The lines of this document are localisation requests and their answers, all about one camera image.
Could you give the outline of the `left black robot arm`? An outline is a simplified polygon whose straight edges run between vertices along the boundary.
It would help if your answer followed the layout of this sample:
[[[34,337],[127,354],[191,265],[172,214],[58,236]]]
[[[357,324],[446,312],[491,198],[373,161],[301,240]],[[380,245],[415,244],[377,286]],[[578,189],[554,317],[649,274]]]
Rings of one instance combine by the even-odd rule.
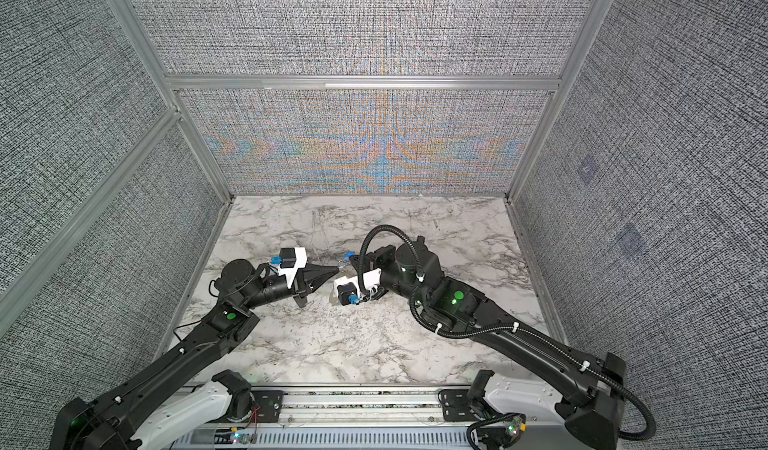
[[[185,402],[166,402],[248,337],[259,322],[254,308],[287,298],[304,307],[338,271],[307,262],[295,249],[272,263],[230,261],[213,282],[215,305],[190,332],[125,383],[90,402],[67,403],[56,416],[50,448],[160,449],[205,421],[248,417],[254,408],[251,386],[231,370],[216,374]]]

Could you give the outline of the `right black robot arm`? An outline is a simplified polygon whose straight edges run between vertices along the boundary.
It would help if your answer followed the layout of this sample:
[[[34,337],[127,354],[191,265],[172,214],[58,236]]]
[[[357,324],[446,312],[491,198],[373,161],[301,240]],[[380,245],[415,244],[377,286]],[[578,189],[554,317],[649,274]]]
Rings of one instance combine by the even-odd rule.
[[[339,302],[373,302],[389,292],[408,302],[416,322],[452,340],[481,343],[521,364],[559,394],[555,413],[565,429],[592,449],[614,449],[627,438],[621,421],[630,392],[626,363],[613,353],[597,357],[522,322],[480,290],[442,268],[424,238],[353,254],[355,276],[334,283]]]

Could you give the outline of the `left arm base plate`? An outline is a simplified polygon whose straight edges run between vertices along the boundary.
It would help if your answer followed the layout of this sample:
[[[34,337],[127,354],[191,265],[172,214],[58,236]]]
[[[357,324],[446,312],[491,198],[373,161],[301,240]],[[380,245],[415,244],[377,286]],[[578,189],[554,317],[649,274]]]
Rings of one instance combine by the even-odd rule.
[[[282,411],[285,393],[282,390],[252,390],[231,398],[224,413],[210,423],[234,423],[244,426],[248,422],[277,423]]]

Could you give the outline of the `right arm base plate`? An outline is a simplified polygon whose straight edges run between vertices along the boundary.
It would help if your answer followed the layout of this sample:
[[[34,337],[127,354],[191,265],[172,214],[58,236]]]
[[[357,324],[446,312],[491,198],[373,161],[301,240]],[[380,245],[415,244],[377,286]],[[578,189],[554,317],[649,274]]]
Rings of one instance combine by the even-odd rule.
[[[485,400],[486,392],[472,388],[449,389],[438,391],[438,402],[446,422],[475,423],[504,415],[491,407]]]

